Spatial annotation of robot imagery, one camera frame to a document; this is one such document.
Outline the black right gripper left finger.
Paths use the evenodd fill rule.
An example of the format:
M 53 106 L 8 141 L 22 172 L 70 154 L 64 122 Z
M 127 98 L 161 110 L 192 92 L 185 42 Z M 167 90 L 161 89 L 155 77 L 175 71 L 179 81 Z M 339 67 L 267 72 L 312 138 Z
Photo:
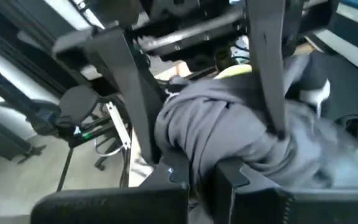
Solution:
M 142 157 L 154 167 L 144 180 L 145 185 L 152 185 L 157 179 L 169 184 L 188 183 L 185 155 L 176 149 L 162 152 L 154 138 L 156 118 L 165 101 L 184 86 L 156 80 L 149 70 L 146 55 L 125 29 L 89 27 L 76 30 L 55 41 L 53 56 L 68 67 L 94 66 L 107 85 L 121 94 Z

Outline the grey garment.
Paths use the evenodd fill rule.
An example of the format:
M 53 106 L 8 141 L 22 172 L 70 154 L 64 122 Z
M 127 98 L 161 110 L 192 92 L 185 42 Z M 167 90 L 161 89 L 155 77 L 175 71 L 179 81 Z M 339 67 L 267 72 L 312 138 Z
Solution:
M 271 132 L 262 85 L 247 65 L 188 84 L 155 122 L 162 152 L 190 165 L 191 224 L 358 224 L 358 142 L 287 98 L 286 134 Z

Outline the navy white striped fabric basket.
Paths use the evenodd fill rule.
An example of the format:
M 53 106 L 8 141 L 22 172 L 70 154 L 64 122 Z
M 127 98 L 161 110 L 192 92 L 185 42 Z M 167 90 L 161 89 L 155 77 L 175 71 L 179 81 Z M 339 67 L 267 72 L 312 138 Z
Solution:
M 358 0 L 338 0 L 327 28 L 306 39 L 316 49 L 342 55 L 358 67 Z

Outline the black office chair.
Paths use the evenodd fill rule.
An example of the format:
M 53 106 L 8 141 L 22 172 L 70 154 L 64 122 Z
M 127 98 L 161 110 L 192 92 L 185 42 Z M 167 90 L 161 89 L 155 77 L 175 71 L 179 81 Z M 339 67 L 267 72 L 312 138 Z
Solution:
M 90 140 L 105 135 L 106 139 L 96 143 L 99 147 L 117 132 L 108 113 L 99 117 L 93 111 L 103 103 L 122 102 L 113 95 L 110 99 L 99 96 L 91 88 L 80 85 L 66 91 L 56 104 L 51 101 L 31 99 L 20 90 L 13 91 L 17 96 L 7 94 L 0 107 L 15 110 L 25 116 L 32 129 L 41 136 L 54 136 L 68 143 L 70 148 L 80 146 Z

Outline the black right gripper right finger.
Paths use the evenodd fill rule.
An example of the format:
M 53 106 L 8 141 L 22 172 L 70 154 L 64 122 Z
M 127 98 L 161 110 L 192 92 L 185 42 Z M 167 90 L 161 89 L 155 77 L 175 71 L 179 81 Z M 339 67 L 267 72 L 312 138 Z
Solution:
M 282 59 L 285 0 L 247 0 L 246 4 L 252 69 L 260 77 L 270 130 L 283 139 L 287 128 Z

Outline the black garment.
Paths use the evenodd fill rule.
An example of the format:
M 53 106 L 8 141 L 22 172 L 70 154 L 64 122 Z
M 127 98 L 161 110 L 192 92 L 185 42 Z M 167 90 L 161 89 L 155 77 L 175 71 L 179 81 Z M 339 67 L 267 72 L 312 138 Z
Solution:
M 301 90 L 321 88 L 329 80 L 331 93 L 323 103 L 321 116 L 335 121 L 358 139 L 358 68 L 341 55 L 318 51 L 294 55 L 284 65 L 294 78 L 287 98 L 301 101 Z

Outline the silver metal strip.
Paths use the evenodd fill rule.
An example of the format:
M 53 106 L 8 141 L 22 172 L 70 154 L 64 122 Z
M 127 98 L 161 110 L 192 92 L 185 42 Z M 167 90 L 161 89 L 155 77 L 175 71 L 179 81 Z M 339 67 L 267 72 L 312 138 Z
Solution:
M 106 107 L 108 109 L 108 112 L 109 112 L 110 117 L 114 123 L 114 126 L 117 130 L 117 133 L 119 135 L 119 138 L 122 142 L 124 149 L 130 149 L 131 148 L 131 137 L 129 136 L 129 133 L 126 129 L 126 126 L 121 118 L 121 115 L 120 115 L 117 107 L 112 102 L 106 103 Z

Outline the black table frame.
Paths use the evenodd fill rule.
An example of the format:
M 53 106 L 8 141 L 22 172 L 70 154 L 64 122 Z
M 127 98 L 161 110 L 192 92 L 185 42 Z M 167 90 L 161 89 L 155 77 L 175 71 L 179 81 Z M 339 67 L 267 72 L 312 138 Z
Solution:
M 118 109 L 121 118 L 126 126 L 126 129 L 131 137 L 132 147 L 132 124 L 129 120 L 124 103 L 117 101 L 112 102 Z M 94 167 L 100 171 L 105 169 L 103 162 L 116 154 L 121 154 L 123 159 L 123 167 L 121 177 L 119 180 L 120 188 L 126 188 L 129 186 L 129 167 L 130 167 L 130 155 L 131 148 L 124 149 L 122 142 L 119 138 L 114 123 L 108 115 L 88 125 L 89 131 L 76 131 L 76 138 L 72 142 L 68 143 L 69 151 L 63 166 L 62 174 L 58 183 L 57 191 L 61 191 L 67 176 L 67 172 L 70 166 L 71 158 L 74 149 L 84 143 L 93 141 L 93 148 L 99 156 L 99 159 L 95 162 Z

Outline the plain white garment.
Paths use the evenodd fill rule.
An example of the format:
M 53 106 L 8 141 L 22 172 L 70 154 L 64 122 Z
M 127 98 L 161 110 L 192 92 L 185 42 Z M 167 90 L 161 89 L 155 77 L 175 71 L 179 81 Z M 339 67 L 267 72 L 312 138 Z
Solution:
M 323 103 L 329 98 L 331 93 L 331 84 L 326 80 L 321 88 L 314 90 L 301 90 L 300 100 L 315 109 L 317 116 L 321 116 Z

